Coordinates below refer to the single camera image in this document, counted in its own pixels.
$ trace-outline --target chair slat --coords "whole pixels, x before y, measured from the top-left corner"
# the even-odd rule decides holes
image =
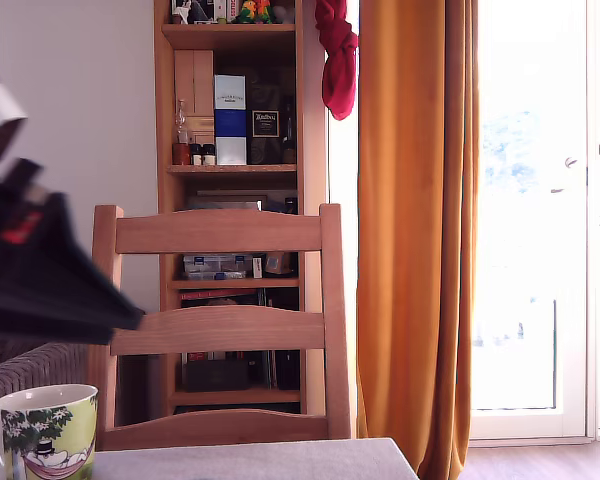
[[[104,450],[322,440],[327,419],[265,410],[215,410],[159,418],[105,432]]]
[[[324,348],[321,313],[253,305],[152,313],[138,330],[118,330],[111,342],[112,355],[312,348]]]
[[[320,250],[320,218],[257,210],[189,210],[120,218],[117,253]]]

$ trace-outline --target wooden chair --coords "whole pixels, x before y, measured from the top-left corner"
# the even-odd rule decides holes
[[[322,205],[319,217],[253,210],[122,217],[116,206],[97,206],[93,230],[93,259],[118,287],[122,254],[320,251],[323,312],[183,308],[146,315],[138,330],[117,331],[110,346],[91,346],[99,450],[351,438],[339,205]],[[326,416],[240,409],[114,425],[118,355],[291,349],[325,350]]]

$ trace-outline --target bottle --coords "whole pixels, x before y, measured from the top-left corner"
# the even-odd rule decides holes
[[[189,135],[186,127],[187,118],[184,116],[184,100],[178,100],[178,111],[176,112],[176,126],[178,127],[178,143],[189,143]]]
[[[293,97],[285,97],[282,121],[285,125],[282,139],[282,163],[297,163],[296,135],[293,121]]]
[[[178,141],[173,144],[171,163],[174,165],[190,165],[189,135],[186,127],[187,119],[184,116],[184,100],[178,100],[176,111],[176,127],[178,128]]]

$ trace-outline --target figurine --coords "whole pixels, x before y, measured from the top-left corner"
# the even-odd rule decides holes
[[[271,10],[271,2],[269,0],[256,0],[258,5],[258,16],[256,23],[273,23],[274,16]]]
[[[242,10],[235,18],[234,23],[254,23],[256,17],[256,2],[254,0],[245,0],[242,2]]]
[[[191,0],[171,0],[173,23],[188,24],[187,18],[189,18],[189,10],[191,10]]]

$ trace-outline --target table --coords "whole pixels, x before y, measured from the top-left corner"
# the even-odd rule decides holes
[[[93,480],[417,480],[393,440],[326,440],[96,454]]]

